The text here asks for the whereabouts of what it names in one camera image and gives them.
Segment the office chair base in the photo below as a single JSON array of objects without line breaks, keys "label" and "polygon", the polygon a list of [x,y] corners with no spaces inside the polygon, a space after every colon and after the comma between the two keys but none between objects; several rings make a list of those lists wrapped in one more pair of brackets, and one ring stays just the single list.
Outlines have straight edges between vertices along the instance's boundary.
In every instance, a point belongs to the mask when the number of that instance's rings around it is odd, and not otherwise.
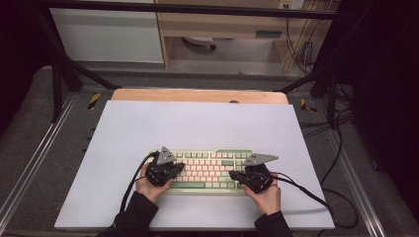
[{"label": "office chair base", "polygon": [[189,43],[193,43],[200,46],[207,46],[211,50],[216,50],[216,45],[214,44],[212,38],[191,38],[191,37],[184,37]]}]

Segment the green and cream keyboard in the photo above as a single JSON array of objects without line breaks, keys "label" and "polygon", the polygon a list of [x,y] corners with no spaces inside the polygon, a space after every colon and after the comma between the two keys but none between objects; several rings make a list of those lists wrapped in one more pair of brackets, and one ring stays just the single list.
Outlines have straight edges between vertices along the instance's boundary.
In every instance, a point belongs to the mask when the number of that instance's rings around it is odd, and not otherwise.
[{"label": "green and cream keyboard", "polygon": [[253,153],[245,148],[218,148],[215,150],[171,150],[175,164],[183,162],[183,171],[173,180],[167,195],[234,196],[243,195],[229,171],[244,171],[244,161]]}]

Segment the light wooden desk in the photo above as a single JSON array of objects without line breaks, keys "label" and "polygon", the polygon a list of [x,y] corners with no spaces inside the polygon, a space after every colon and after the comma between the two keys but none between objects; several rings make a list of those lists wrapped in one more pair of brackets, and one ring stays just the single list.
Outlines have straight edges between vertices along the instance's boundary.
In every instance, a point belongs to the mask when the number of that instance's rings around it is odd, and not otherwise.
[{"label": "light wooden desk", "polygon": [[[280,0],[154,0],[157,4],[227,6],[280,9]],[[335,12],[340,0],[304,0],[299,10]],[[325,20],[280,19],[271,17],[170,14],[157,15],[163,60],[170,64],[175,38],[263,39],[274,43],[283,70],[296,63],[295,54],[309,40],[323,42],[330,22]]]}]

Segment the wooden table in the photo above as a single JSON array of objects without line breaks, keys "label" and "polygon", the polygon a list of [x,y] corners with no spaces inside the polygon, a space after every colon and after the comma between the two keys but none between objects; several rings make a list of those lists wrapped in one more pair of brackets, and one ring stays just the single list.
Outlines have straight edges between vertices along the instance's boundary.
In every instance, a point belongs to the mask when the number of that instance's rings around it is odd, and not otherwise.
[{"label": "wooden table", "polygon": [[287,105],[284,93],[193,89],[117,89],[113,101],[203,102]]}]

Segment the person's left hand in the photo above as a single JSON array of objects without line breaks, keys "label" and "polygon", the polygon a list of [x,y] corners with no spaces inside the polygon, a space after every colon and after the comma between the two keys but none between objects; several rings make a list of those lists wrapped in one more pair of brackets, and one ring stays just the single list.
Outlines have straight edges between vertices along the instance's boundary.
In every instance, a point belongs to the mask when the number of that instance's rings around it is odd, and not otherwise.
[{"label": "person's left hand", "polygon": [[159,197],[170,189],[172,184],[173,181],[169,180],[163,187],[155,187],[147,180],[144,174],[141,174],[135,181],[135,190],[151,202],[156,203]]}]

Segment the aluminium floor rail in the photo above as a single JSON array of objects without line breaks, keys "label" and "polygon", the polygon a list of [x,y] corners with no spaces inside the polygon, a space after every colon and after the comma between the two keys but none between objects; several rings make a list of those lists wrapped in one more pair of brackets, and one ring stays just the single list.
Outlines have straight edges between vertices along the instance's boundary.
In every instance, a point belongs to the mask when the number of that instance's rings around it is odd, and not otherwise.
[{"label": "aluminium floor rail", "polygon": [[349,156],[343,147],[339,147],[338,133],[334,130],[327,132],[334,148],[340,152],[339,161],[344,177],[347,180],[348,186],[357,204],[357,208],[363,217],[364,223],[370,233],[371,237],[385,237],[385,231],[380,223],[379,218],[373,208],[373,205],[359,179],[353,165],[350,162]]},{"label": "aluminium floor rail", "polygon": [[78,93],[70,93],[67,96],[62,107],[61,115],[49,126],[46,134],[42,138],[40,144],[29,160],[17,183],[0,207],[0,235],[5,231],[14,212],[16,211],[28,187],[30,186],[35,174],[41,166],[44,157],[48,153],[49,148],[53,144],[56,136],[59,134],[63,124],[65,123],[77,97]]}]

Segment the white cabinet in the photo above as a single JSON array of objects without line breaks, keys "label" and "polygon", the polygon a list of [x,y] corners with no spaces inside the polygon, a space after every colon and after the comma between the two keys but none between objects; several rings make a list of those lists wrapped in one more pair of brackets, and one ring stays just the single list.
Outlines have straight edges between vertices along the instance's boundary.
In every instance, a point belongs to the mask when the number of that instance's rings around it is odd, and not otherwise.
[{"label": "white cabinet", "polygon": [[154,13],[51,9],[74,60],[162,63]]}]

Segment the black metal frame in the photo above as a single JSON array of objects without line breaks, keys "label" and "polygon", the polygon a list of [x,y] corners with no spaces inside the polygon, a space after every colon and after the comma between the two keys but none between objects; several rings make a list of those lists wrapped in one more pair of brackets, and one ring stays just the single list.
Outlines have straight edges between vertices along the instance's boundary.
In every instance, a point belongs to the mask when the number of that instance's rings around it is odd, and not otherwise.
[{"label": "black metal frame", "polygon": [[35,22],[42,29],[42,34],[46,37],[49,54],[52,57],[53,71],[53,96],[54,96],[54,116],[56,121],[61,114],[61,90],[60,79],[63,79],[71,91],[80,91],[81,81],[76,74],[87,76],[91,80],[99,83],[107,89],[120,89],[120,86],[106,81],[100,76],[89,71],[78,62],[71,59],[54,32],[51,24],[46,19],[44,13],[50,8],[77,9],[77,10],[99,10],[99,11],[122,11],[122,12],[147,12],[147,13],[174,13],[174,14],[195,14],[195,15],[226,15],[226,16],[249,16],[249,17],[271,17],[271,18],[297,18],[297,19],[317,19],[317,20],[336,20],[349,17],[348,13],[319,12],[307,10],[274,10],[263,8],[227,7],[227,6],[205,6],[205,5],[181,5],[181,4],[154,4],[154,3],[129,3],[129,2],[110,2],[110,1],[81,1],[81,0],[30,0],[27,10],[35,18]]}]

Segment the person's right hand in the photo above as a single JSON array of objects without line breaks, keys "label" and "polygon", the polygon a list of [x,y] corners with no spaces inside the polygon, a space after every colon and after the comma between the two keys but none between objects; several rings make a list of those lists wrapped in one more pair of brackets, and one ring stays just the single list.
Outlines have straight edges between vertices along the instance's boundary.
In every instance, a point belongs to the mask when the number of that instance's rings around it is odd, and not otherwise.
[{"label": "person's right hand", "polygon": [[242,185],[242,189],[254,201],[261,214],[270,215],[281,210],[281,189],[277,180],[273,180],[273,183],[259,194],[255,194],[245,185]]}]

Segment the yellow clamp left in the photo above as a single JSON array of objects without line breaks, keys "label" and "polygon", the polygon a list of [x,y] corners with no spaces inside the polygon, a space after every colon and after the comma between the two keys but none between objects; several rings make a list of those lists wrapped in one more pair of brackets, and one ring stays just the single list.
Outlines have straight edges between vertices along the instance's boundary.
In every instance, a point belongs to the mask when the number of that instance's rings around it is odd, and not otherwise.
[{"label": "yellow clamp left", "polygon": [[88,110],[93,110],[95,108],[95,105],[97,104],[98,100],[100,99],[101,94],[100,93],[95,93],[92,98],[91,101],[88,105]]}]

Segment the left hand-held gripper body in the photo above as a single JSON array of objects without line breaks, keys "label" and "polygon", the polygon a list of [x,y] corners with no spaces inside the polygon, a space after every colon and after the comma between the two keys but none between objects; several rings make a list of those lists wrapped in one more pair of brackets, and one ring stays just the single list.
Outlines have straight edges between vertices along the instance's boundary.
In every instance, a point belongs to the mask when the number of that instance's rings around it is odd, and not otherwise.
[{"label": "left hand-held gripper body", "polygon": [[168,172],[175,166],[176,157],[165,146],[148,165],[145,172],[147,180],[155,187],[163,187],[169,180]]}]

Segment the yellow clamp right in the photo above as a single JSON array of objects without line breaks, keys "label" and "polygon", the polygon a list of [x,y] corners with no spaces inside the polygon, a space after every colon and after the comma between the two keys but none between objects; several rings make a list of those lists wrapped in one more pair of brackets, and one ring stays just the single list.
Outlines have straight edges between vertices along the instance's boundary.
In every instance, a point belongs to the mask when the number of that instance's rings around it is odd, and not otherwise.
[{"label": "yellow clamp right", "polygon": [[303,111],[309,111],[311,113],[317,113],[317,108],[309,107],[305,99],[300,99],[300,108]]}]

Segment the black curtain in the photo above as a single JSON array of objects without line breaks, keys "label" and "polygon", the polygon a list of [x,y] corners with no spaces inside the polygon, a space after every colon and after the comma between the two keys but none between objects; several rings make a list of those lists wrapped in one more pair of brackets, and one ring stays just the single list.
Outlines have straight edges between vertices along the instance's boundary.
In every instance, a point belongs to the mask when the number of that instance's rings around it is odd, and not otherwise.
[{"label": "black curtain", "polygon": [[419,221],[419,0],[375,0],[341,77],[378,162]]},{"label": "black curtain", "polygon": [[0,0],[0,135],[33,83],[49,64],[29,0]]}]

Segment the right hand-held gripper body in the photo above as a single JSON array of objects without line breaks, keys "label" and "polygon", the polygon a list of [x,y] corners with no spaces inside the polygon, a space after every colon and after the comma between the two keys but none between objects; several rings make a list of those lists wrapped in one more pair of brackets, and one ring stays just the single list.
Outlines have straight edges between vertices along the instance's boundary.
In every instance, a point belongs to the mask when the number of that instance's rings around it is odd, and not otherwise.
[{"label": "right hand-held gripper body", "polygon": [[252,153],[244,161],[245,172],[242,184],[255,194],[265,191],[272,183],[273,178],[266,167],[267,162],[278,160],[279,157],[269,154]]}]

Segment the white table cover board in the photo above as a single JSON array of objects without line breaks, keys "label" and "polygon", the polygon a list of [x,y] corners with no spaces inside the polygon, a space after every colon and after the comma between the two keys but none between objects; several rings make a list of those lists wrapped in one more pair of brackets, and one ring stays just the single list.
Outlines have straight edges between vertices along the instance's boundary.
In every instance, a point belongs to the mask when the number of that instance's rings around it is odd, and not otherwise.
[{"label": "white table cover board", "polygon": [[282,184],[282,211],[293,230],[333,228],[290,105],[109,101],[55,225],[65,230],[112,224],[127,186],[151,151],[248,148],[279,159],[269,170]]}]

